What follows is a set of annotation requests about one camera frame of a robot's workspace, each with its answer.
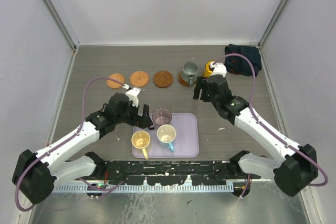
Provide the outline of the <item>woven rattan coaster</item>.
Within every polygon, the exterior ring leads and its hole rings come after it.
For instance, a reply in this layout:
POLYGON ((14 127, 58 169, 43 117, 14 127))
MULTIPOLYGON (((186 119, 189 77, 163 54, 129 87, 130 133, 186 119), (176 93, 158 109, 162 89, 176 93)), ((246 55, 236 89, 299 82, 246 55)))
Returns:
POLYGON ((145 71, 136 71, 130 76, 130 82, 134 87, 143 87, 149 82, 149 75, 145 71))
POLYGON ((124 84, 124 76, 119 73, 113 73, 108 77, 107 86, 112 89, 122 87, 124 84))

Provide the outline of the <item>dark wooden coaster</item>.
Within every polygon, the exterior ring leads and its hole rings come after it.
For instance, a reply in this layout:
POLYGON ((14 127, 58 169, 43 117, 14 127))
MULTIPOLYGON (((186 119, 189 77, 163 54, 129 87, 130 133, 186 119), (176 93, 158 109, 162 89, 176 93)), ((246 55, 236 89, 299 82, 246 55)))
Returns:
POLYGON ((167 88, 173 83, 173 76, 168 71, 158 71, 153 77, 153 82, 159 88, 167 88))

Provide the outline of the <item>wooden coaster back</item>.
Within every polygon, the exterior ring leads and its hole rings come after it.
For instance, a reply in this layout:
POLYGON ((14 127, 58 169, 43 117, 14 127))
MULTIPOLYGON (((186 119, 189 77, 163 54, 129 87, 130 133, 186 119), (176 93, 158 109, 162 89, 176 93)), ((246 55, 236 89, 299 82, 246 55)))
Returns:
POLYGON ((178 74, 178 81, 181 85, 191 87, 196 83, 192 75, 183 75, 182 72, 178 74))

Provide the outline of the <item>purple translucent cup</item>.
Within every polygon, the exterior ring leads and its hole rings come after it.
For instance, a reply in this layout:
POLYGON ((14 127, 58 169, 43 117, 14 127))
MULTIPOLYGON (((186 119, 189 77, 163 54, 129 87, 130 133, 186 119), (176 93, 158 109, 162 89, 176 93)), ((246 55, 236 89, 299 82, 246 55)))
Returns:
POLYGON ((154 129, 157 130, 160 126, 170 124, 172 120, 172 114, 168 109, 159 108, 152 114, 152 122, 154 129))

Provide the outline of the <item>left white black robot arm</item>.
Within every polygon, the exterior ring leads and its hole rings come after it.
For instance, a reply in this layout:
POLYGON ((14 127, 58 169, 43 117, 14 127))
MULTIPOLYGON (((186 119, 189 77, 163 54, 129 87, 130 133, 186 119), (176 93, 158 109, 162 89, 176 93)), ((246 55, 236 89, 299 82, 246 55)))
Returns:
POLYGON ((12 178, 16 186, 15 203, 19 204, 20 193, 35 205, 45 200, 54 188, 71 180, 88 176, 93 180, 101 179, 107 168, 96 153, 86 153, 74 161, 68 159, 114 131, 119 124, 141 129, 151 127, 147 104, 143 113, 138 114, 140 91, 132 88, 126 93, 114 94, 101 110, 91 113, 68 135, 36 152, 23 151, 12 178))

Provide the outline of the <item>grey green cup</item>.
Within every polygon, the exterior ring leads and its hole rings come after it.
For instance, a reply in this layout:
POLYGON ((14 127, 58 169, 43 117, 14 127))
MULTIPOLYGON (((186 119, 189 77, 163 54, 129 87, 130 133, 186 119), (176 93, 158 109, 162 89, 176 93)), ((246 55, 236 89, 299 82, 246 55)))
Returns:
POLYGON ((187 62, 184 64, 181 71, 181 79, 187 83, 188 86, 192 86, 197 79, 198 66, 193 62, 187 62))

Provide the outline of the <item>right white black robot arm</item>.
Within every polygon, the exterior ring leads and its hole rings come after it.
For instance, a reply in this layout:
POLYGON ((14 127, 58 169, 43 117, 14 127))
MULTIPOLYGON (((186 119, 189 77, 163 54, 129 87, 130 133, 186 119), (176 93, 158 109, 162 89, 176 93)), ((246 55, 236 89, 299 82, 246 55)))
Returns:
POLYGON ((285 137, 261 118, 242 97, 232 95, 226 78, 220 74, 197 77, 193 98, 210 102, 216 112, 256 140, 271 158, 240 151, 230 158, 230 172, 241 179, 253 174, 275 181, 278 188, 293 197, 318 177, 316 150, 285 137))

